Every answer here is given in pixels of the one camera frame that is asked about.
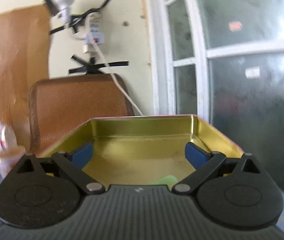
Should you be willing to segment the green soft item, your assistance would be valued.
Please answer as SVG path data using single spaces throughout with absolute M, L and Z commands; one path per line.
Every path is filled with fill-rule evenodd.
M 151 182 L 151 185 L 166 185 L 168 187 L 173 187 L 177 183 L 178 180 L 175 176 L 168 175 Z

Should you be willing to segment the pink tin box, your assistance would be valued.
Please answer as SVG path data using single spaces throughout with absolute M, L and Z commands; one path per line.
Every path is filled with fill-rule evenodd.
M 104 186 L 149 185 L 166 176 L 182 180 L 195 171 L 184 149 L 192 142 L 207 152 L 240 158 L 243 150 L 196 115 L 92 118 L 38 155 L 71 152 L 91 143 L 82 170 Z

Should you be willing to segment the brown woven chair back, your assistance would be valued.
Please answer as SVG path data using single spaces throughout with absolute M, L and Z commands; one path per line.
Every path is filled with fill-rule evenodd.
M 132 116 L 109 74 L 40 80 L 30 89 L 30 151 L 43 152 L 91 118 Z

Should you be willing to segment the white framed frosted glass door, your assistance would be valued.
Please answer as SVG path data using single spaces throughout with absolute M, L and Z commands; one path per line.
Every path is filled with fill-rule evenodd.
M 284 0 L 146 0 L 153 109 L 194 113 L 284 190 Z

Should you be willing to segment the wooden floor-pattern board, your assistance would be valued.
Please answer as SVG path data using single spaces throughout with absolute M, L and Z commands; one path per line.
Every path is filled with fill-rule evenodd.
M 43 5 L 0 15 L 0 120 L 30 148 L 28 95 L 49 77 L 50 16 Z

